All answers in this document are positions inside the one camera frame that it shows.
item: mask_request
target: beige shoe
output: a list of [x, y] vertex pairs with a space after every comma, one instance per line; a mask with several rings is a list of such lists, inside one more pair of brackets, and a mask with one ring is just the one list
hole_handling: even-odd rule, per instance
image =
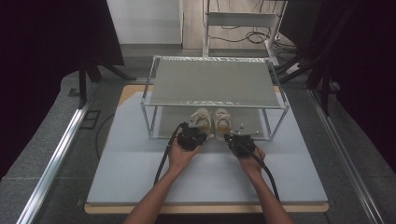
[[198, 128], [202, 133], [210, 134], [212, 122], [210, 113], [206, 108], [198, 108], [195, 113], [190, 116], [189, 127]]
[[227, 110], [219, 108], [216, 110], [213, 120], [215, 122], [216, 137], [223, 140], [224, 134], [231, 132], [231, 115]]

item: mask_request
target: white wall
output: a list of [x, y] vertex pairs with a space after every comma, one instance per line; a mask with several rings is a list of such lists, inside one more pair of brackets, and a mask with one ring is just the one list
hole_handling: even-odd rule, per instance
[[180, 44], [179, 0], [107, 0], [120, 44]]

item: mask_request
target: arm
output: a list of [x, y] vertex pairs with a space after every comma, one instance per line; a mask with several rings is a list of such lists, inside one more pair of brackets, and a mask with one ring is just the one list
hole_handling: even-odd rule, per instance
[[192, 157], [200, 151], [201, 147], [197, 147], [192, 152], [185, 151], [177, 144], [177, 139], [175, 138], [168, 155], [169, 169], [134, 210], [132, 210], [123, 223], [154, 223], [173, 183], [190, 164]]
[[[265, 156], [265, 154], [258, 148], [256, 148], [254, 153], [257, 156]], [[262, 167], [251, 157], [238, 158], [238, 160], [241, 164], [242, 170], [245, 172], [257, 192], [266, 223], [294, 223], [262, 178]]]

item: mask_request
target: pair of shoes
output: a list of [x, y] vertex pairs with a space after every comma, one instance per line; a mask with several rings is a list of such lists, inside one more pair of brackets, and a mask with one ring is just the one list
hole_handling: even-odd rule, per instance
[[[221, 140], [224, 139], [224, 134], [230, 133], [231, 131], [230, 113], [223, 108], [219, 108], [213, 115], [213, 121], [215, 124], [216, 137]], [[190, 126], [199, 128], [202, 133], [210, 135], [212, 126], [210, 112], [206, 108], [198, 108], [190, 117]]]

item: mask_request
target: metal track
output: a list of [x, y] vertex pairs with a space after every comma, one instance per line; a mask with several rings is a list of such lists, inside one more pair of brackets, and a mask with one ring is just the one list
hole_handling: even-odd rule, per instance
[[347, 153], [347, 149], [345, 148], [340, 136], [338, 135], [338, 132], [335, 130], [334, 125], [332, 124], [331, 118], [327, 117], [321, 109], [318, 95], [315, 91], [312, 90], [308, 90], [308, 94], [315, 105], [319, 117], [324, 124], [326, 132], [332, 140], [335, 151], [337, 152], [338, 157], [344, 166], [346, 174], [349, 177], [349, 180], [354, 190], [356, 191], [359, 200], [361, 201], [361, 205], [366, 212], [367, 217], [370, 219], [371, 223], [384, 223], [381, 215], [378, 212], [373, 196], [364, 184], [364, 181], [361, 178], [361, 175], [359, 174], [355, 165], [353, 164], [352, 159], [350, 159], [349, 154]]
[[[97, 89], [97, 84], [92, 84], [90, 87], [89, 95], [93, 95]], [[59, 142], [58, 146], [56, 147], [52, 158], [47, 165], [46, 170], [44, 171], [43, 175], [41, 176], [38, 184], [35, 186], [35, 190], [33, 191], [29, 201], [25, 205], [20, 218], [18, 219], [18, 224], [24, 223], [33, 223], [38, 211], [43, 204], [47, 193], [50, 191], [50, 186], [52, 185], [55, 176], [58, 173], [59, 168], [62, 165], [64, 157], [78, 131], [78, 127], [81, 124], [84, 116], [90, 106], [91, 99], [87, 101], [87, 104], [82, 107], [82, 109], [78, 109], [73, 118], [71, 119], [69, 125], [64, 132], [64, 135]]]

